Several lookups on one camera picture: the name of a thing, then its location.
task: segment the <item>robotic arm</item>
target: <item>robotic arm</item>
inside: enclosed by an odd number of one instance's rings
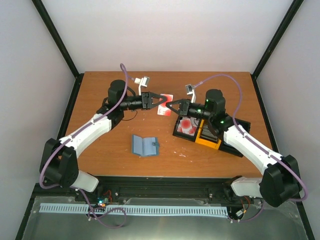
[[[187,92],[195,95],[188,88]],[[178,104],[179,108],[176,110],[173,106]],[[296,196],[302,190],[302,186],[274,158],[281,160],[300,177],[297,160],[291,155],[283,157],[274,152],[252,137],[241,125],[235,124],[232,117],[226,113],[225,104],[222,92],[210,89],[206,92],[205,104],[194,103],[190,99],[179,99],[167,102],[166,106],[180,116],[206,120],[214,136],[240,151],[263,175],[262,178],[236,177],[231,183],[232,194],[264,198],[273,207],[278,207]]]
[[[67,141],[47,166],[44,176],[62,187],[73,187],[93,192],[99,181],[96,177],[80,171],[77,159],[97,138],[108,133],[120,123],[124,117],[124,111],[149,110],[167,101],[165,96],[153,92],[141,92],[141,86],[146,87],[148,84],[146,81],[149,81],[146,77],[141,79],[139,95],[136,96],[135,92],[128,88],[133,93],[133,96],[125,95],[118,107],[107,116],[104,116],[106,112],[116,105],[125,89],[123,80],[113,81],[108,89],[108,97],[103,100],[102,106],[87,123],[59,140],[51,138],[45,143],[40,172],[42,172],[45,163],[53,152]],[[153,99],[160,99],[160,101],[153,103]]]

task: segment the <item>black and yellow box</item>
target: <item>black and yellow box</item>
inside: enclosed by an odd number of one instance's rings
[[[230,146],[229,144],[225,143],[223,140],[218,139],[216,136],[214,136],[210,131],[208,127],[208,123],[206,120],[199,119],[195,133],[193,135],[183,133],[181,131],[178,131],[179,123],[183,119],[183,117],[178,116],[173,130],[173,136],[186,139],[188,141],[205,145],[209,148],[213,148],[216,150],[220,150],[229,154],[233,154],[239,157],[243,157],[243,154],[239,152],[237,149],[235,149],[233,146]],[[250,131],[251,123],[248,121],[243,121],[240,119],[235,119],[236,122],[241,125],[248,133]]]

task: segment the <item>wall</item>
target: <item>wall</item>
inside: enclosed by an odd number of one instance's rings
[[[291,2],[43,1],[81,72],[253,72]]]
[[[303,202],[320,239],[320,1],[304,1],[258,78],[279,150],[295,156],[310,196]]]
[[[30,0],[0,1],[0,233],[15,239],[74,78]]]

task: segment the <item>brown tabletop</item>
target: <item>brown tabletop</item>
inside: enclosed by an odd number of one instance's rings
[[[146,92],[172,94],[173,100],[189,98],[186,84],[196,84],[218,72],[130,72],[133,77],[150,77]],[[251,122],[250,133],[271,147],[265,122],[249,72],[225,72],[234,77],[242,88],[243,100],[237,118]],[[86,72],[83,77],[67,134],[86,123],[100,108],[108,95],[110,83],[123,79],[122,72]],[[138,92],[131,80],[129,86]],[[226,99],[226,112],[233,114],[239,92],[232,80],[217,77],[196,89],[196,102],[204,103],[208,89],[220,89]],[[124,119],[134,116],[126,111]],[[198,177],[222,178],[242,175],[258,177],[259,171],[245,157],[238,157],[207,146],[196,144],[172,135],[177,119],[157,115],[157,108],[138,110],[131,121],[122,121],[112,131],[92,143],[78,158],[79,169],[97,176],[141,177]],[[132,134],[141,137],[158,137],[159,156],[139,157],[132,154]]]

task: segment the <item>white panel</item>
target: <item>white panel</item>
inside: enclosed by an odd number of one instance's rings
[[[258,78],[283,155],[295,156],[310,191],[303,204],[320,239],[320,1],[304,1]]]
[[[81,72],[253,72],[291,2],[43,1]]]
[[[74,78],[31,0],[0,1],[0,233],[15,239]]]

